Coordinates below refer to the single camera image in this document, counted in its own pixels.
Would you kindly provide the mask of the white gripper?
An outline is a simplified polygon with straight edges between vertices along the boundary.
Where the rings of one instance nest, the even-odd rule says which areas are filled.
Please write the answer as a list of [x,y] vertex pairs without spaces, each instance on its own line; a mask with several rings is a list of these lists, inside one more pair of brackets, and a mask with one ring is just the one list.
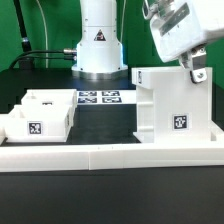
[[143,18],[163,62],[178,59],[193,83],[207,79],[200,45],[224,38],[224,0],[143,0]]

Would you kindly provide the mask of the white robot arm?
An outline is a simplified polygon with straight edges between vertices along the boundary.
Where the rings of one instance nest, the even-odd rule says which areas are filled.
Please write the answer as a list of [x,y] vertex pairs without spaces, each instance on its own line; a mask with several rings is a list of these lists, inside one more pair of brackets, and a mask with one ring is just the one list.
[[[74,71],[114,73],[127,68],[117,39],[116,0],[80,0],[82,38]],[[205,46],[224,38],[224,0],[143,0],[157,53],[177,60],[194,83],[207,79]]]

